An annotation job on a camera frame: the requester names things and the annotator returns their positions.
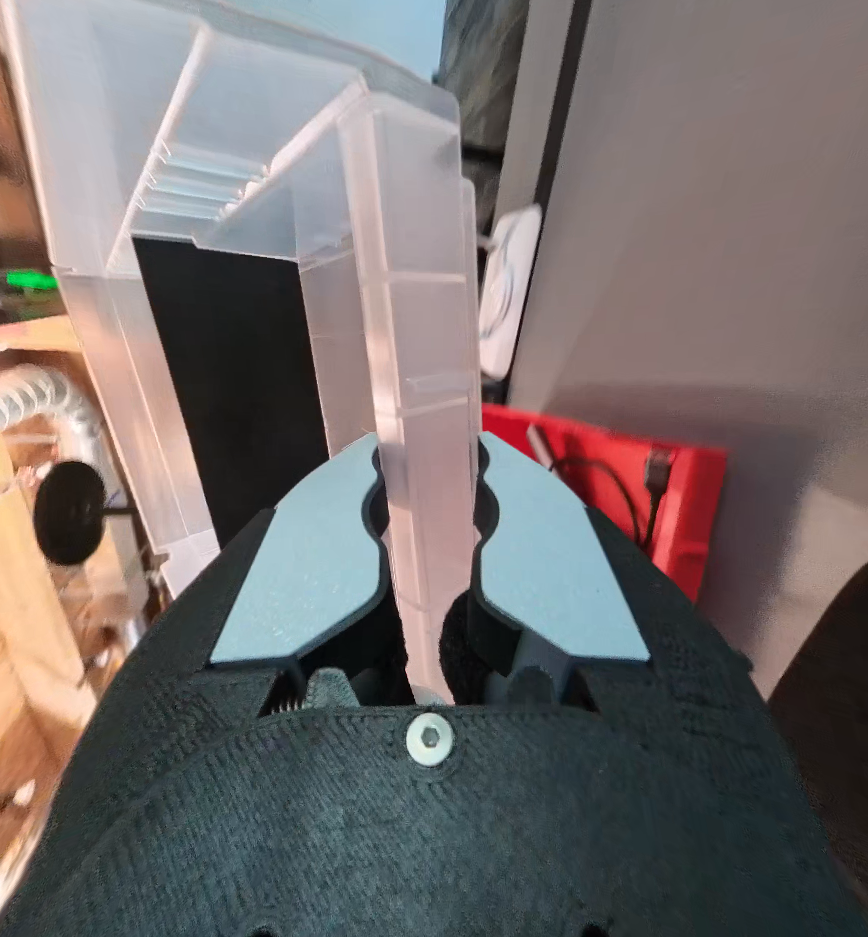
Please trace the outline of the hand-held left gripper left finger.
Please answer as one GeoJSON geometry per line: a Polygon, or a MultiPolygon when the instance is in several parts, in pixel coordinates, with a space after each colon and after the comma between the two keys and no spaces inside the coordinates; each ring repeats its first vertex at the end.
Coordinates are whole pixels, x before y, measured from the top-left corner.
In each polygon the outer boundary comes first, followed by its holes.
{"type": "Polygon", "coordinates": [[[278,502],[211,665],[300,662],[383,597],[388,573],[368,513],[381,489],[377,454],[368,433],[278,502]]]}

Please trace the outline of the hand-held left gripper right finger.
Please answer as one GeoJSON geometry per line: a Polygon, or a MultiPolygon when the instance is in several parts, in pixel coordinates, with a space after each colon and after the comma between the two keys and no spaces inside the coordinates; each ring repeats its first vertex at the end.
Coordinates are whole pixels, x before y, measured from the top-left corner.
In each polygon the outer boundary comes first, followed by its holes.
{"type": "Polygon", "coordinates": [[[590,696],[647,678],[651,653],[580,498],[491,432],[479,438],[470,651],[483,696],[590,696]]]}

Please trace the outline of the red plastic bin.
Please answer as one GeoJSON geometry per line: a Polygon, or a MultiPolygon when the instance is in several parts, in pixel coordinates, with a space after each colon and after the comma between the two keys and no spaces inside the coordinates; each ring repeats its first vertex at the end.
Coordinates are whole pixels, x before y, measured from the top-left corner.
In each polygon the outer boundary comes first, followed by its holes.
{"type": "Polygon", "coordinates": [[[718,448],[633,436],[552,414],[483,405],[483,428],[536,461],[525,430],[540,426],[564,482],[638,545],[695,601],[727,469],[718,448]]]}

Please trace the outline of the clear plastic bin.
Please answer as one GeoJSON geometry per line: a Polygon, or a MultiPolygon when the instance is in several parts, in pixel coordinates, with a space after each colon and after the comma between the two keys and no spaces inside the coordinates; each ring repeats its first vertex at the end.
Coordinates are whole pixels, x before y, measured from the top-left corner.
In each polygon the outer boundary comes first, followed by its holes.
{"type": "Polygon", "coordinates": [[[375,432],[410,683],[452,701],[482,427],[475,195],[456,99],[224,2],[0,2],[49,256],[148,539],[217,554],[135,239],[299,266],[328,452],[375,432]]]}

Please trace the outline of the dark flat box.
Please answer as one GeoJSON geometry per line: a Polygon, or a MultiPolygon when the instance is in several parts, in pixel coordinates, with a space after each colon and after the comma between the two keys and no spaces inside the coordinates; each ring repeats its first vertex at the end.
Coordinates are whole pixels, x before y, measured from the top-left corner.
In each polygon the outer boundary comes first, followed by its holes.
{"type": "Polygon", "coordinates": [[[298,265],[135,238],[220,548],[329,458],[298,265]]]}

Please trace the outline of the instruction sheet on stand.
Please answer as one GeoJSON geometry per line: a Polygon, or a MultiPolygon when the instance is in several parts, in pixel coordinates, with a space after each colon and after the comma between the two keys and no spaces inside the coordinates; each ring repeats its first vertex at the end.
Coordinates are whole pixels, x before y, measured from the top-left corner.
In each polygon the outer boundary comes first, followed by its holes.
{"type": "Polygon", "coordinates": [[[542,222],[541,205],[531,204],[500,217],[492,234],[479,240],[485,251],[479,359],[491,381],[503,381],[510,373],[542,222]]]}

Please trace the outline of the silver air duct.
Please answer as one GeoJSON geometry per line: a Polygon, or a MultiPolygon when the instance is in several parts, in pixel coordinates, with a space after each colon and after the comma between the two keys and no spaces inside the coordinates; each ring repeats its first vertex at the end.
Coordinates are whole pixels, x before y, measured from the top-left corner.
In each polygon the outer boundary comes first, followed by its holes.
{"type": "Polygon", "coordinates": [[[61,460],[88,464],[99,473],[110,496],[127,502],[107,422],[88,395],[54,368],[20,365],[1,371],[0,433],[35,418],[52,426],[61,460]]]}

